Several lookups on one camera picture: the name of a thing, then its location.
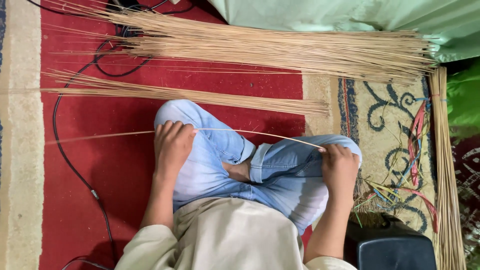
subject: straw stick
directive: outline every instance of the straw stick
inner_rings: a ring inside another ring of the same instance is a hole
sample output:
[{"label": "straw stick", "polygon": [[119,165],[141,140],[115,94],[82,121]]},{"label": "straw stick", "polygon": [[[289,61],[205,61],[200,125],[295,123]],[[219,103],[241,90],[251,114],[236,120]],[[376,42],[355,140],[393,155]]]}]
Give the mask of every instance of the straw stick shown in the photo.
[{"label": "straw stick", "polygon": [[74,72],[53,71],[51,73],[43,74],[55,78],[56,82],[63,84],[68,83],[70,78],[75,76],[75,80],[71,82],[72,85],[94,87],[87,89],[43,88],[40,90],[46,92],[81,96],[135,97],[165,100],[189,99],[193,102],[204,104],[270,110],[316,117],[328,117],[330,112],[329,105],[322,100],[249,97],[160,86],[144,86],[98,79],[83,74],[76,74]]},{"label": "straw stick", "polygon": [[465,256],[458,209],[446,103],[446,68],[430,77],[437,155],[437,204],[439,232],[434,239],[439,270],[465,270]]},{"label": "straw stick", "polygon": [[[67,2],[52,3],[61,6]],[[115,37],[54,26],[62,32],[108,38],[125,45],[122,51],[101,50],[99,54],[245,63],[399,84],[410,84],[418,76],[431,73],[434,63],[428,58],[429,41],[414,31],[283,32],[204,23],[155,12],[108,12],[94,6],[68,5],[80,14],[128,25],[142,33]]]},{"label": "straw stick", "polygon": [[[275,134],[268,134],[268,133],[263,133],[263,132],[256,132],[256,131],[248,131],[248,130],[239,130],[239,129],[220,129],[220,128],[197,128],[198,130],[218,130],[218,131],[235,131],[235,132],[246,132],[246,133],[255,133],[255,134],[260,134],[260,135],[268,135],[268,136],[273,136],[277,138],[282,138],[282,139],[287,139],[299,143],[303,143],[306,145],[310,145],[316,148],[321,148],[324,149],[321,146],[314,145],[308,142],[304,142],[301,140],[297,140],[294,138],[289,138],[289,137],[283,137],[280,135],[275,135]],[[116,134],[105,134],[105,135],[95,135],[95,136],[86,136],[86,137],[78,137],[78,138],[71,138],[71,139],[62,139],[58,141],[49,141],[46,142],[45,145],[51,145],[51,144],[56,144],[56,143],[67,143],[67,142],[74,142],[74,141],[80,141],[80,140],[89,140],[89,139],[98,139],[98,138],[107,138],[107,137],[116,137],[116,136],[124,136],[124,135],[137,135],[137,134],[145,134],[145,133],[154,133],[155,131],[140,131],[140,132],[126,132],[126,133],[116,133]]]}]

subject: foot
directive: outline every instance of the foot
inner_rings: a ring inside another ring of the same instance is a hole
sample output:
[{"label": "foot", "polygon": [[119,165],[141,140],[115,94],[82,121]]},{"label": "foot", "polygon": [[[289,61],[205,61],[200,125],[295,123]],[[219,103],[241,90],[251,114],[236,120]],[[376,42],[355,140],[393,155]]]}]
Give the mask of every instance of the foot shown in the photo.
[{"label": "foot", "polygon": [[252,159],[249,158],[240,164],[228,164],[222,162],[222,167],[228,172],[228,176],[231,179],[237,180],[242,183],[250,182],[250,163]]}]

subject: person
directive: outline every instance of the person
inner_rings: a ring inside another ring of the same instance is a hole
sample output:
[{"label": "person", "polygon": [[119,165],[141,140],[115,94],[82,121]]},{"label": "person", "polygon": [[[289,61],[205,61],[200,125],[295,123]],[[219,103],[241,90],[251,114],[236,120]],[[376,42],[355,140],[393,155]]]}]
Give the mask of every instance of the person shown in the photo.
[{"label": "person", "polygon": [[[340,135],[256,148],[197,104],[155,118],[151,194],[116,269],[354,270],[343,244],[361,152]],[[300,236],[320,215],[307,248]]]}]

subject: black stool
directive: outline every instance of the black stool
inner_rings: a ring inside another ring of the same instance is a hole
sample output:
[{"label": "black stool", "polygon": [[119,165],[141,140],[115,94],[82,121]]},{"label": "black stool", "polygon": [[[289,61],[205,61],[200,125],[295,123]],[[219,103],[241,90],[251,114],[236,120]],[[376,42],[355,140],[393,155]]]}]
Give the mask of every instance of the black stool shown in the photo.
[{"label": "black stool", "polygon": [[358,270],[436,270],[430,239],[391,215],[382,228],[361,228],[349,221],[345,261]]}]

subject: jeans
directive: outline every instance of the jeans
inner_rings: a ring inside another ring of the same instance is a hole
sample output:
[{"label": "jeans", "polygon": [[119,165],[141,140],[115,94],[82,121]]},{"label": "jeans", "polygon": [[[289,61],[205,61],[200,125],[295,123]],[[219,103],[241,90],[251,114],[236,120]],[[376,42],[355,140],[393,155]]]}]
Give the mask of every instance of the jeans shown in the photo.
[{"label": "jeans", "polygon": [[[155,127],[167,120],[191,123],[195,128],[230,129],[189,100],[166,102],[156,114]],[[359,147],[341,135],[296,137],[315,145],[341,144],[359,155]],[[239,164],[252,158],[251,183],[228,177],[222,162]],[[262,144],[256,149],[234,131],[200,130],[192,152],[180,170],[173,192],[174,211],[207,197],[234,197],[256,201],[289,218],[299,233],[325,210],[328,190],[322,181],[322,156],[313,146],[291,140]]]}]

